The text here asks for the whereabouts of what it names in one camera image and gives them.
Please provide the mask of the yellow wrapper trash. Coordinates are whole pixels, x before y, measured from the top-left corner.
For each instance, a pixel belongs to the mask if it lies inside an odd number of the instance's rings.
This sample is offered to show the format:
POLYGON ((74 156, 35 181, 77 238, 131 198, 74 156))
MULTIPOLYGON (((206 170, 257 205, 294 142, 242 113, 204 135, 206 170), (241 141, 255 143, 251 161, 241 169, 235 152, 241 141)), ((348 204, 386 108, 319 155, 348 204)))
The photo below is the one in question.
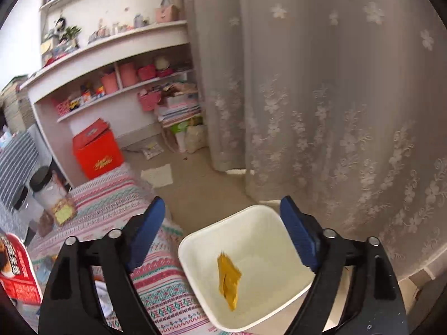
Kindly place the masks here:
POLYGON ((238 288, 242 273, 225 253, 218 256, 217 267, 219 271, 219 292, 227 301, 230 311, 233 312, 236 310, 238 303, 238 288))

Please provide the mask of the white square trash bin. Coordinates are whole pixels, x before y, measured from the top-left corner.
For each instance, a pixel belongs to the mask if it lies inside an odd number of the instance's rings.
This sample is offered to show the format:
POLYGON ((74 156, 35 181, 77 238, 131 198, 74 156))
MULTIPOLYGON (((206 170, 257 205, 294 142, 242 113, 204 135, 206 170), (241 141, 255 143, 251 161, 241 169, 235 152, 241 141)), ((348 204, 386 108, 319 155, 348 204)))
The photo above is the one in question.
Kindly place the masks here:
POLYGON ((181 241, 178 257, 206 316, 226 332, 247 331, 274 316, 305 294, 314 280, 280 216, 264 205, 247 207, 191 233, 181 241), (221 253, 242 273, 235 311, 218 289, 221 253))

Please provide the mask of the red printed package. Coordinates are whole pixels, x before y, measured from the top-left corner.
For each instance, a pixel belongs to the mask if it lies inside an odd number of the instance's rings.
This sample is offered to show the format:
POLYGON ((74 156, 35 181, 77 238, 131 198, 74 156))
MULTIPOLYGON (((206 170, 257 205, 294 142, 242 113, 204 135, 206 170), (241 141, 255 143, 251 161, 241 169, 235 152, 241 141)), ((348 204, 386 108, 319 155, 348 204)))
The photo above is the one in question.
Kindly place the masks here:
POLYGON ((42 291, 22 240, 1 232, 1 285, 6 294, 27 305, 40 305, 42 291))

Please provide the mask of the clear jar with pistachios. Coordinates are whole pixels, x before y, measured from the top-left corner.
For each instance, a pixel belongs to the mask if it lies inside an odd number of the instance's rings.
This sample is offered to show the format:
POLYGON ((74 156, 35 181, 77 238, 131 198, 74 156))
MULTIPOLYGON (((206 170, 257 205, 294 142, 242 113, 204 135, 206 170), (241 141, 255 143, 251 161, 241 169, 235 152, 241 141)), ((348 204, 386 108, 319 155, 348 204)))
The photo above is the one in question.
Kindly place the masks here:
POLYGON ((30 188, 35 199, 52 216, 58 226, 76 217, 73 199, 49 166, 41 166, 30 178, 30 188))

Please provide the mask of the clear jar with brown nuts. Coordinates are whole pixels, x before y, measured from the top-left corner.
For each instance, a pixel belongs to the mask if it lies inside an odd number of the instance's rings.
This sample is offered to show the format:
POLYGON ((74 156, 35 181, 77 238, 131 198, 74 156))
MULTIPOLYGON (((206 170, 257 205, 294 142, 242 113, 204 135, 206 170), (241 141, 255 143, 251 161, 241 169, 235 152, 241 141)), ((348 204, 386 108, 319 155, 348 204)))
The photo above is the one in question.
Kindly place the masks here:
POLYGON ((34 197, 27 186, 20 185, 18 187, 12 200, 12 205, 17 212, 25 211, 32 214, 35 212, 34 197))

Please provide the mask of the white paper on floor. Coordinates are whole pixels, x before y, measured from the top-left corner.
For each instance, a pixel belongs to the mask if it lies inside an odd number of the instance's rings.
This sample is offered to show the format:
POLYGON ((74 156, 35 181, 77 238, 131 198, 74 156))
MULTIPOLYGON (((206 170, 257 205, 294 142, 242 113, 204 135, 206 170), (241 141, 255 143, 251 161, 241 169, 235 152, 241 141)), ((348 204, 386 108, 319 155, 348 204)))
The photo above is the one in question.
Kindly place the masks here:
POLYGON ((173 184, 171 165, 141 171, 141 179, 147 181, 153 188, 163 188, 173 184))

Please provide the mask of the red gift box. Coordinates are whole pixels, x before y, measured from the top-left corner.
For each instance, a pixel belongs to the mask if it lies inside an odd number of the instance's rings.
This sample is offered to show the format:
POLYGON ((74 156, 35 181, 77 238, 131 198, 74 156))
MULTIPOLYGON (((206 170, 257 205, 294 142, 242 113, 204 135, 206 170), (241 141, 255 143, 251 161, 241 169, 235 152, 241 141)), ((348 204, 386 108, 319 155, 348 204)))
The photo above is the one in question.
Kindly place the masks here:
POLYGON ((73 154, 86 178, 92 180, 124 162, 109 123, 97 119, 72 140, 73 154))

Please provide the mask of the stack of books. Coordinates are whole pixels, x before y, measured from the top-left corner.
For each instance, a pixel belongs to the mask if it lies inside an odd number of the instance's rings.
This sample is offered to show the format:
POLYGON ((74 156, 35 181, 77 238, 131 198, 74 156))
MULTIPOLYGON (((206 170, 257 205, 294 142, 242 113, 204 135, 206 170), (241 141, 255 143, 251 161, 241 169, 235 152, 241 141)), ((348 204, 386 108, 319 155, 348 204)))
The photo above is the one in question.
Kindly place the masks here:
POLYGON ((30 99, 27 93, 20 89, 27 78, 27 75, 15 76, 1 90, 1 109, 11 133, 27 131, 35 123, 30 99))

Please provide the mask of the pink storage basket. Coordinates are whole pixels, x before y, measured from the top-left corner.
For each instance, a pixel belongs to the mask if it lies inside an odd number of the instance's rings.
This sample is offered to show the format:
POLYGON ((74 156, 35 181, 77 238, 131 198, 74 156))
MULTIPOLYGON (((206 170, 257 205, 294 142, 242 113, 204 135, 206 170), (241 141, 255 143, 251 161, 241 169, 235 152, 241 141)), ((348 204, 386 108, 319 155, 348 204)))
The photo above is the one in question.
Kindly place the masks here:
POLYGON ((161 91, 147 92, 145 89, 138 93, 139 103, 143 111, 154 111, 161 101, 161 91))

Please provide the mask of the floral lace curtain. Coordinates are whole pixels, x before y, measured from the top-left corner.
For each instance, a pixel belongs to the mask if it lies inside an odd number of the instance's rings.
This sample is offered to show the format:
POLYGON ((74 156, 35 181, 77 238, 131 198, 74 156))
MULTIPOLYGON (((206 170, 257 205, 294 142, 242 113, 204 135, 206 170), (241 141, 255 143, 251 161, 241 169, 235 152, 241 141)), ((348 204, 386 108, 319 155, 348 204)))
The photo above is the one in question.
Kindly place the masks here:
POLYGON ((400 278, 446 249, 446 0, 183 0, 213 167, 400 278))

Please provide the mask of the white bookshelf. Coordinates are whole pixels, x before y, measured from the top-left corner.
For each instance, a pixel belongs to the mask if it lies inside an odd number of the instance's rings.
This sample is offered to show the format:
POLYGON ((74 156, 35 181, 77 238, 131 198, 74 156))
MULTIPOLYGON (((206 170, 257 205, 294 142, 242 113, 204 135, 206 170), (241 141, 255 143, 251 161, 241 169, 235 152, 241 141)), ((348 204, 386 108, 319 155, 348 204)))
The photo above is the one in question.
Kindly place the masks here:
POLYGON ((155 9, 161 0, 51 0, 40 7, 42 33, 58 18, 81 29, 79 48, 34 73, 21 87, 27 93, 39 129, 51 155, 70 185, 87 178, 77 162, 72 137, 102 118, 111 124, 120 145, 157 134, 151 113, 143 113, 136 93, 138 85, 119 82, 118 90, 91 101, 63 116, 56 104, 80 92, 85 82, 97 82, 108 69, 155 51, 189 42, 184 19, 156 23, 155 9))

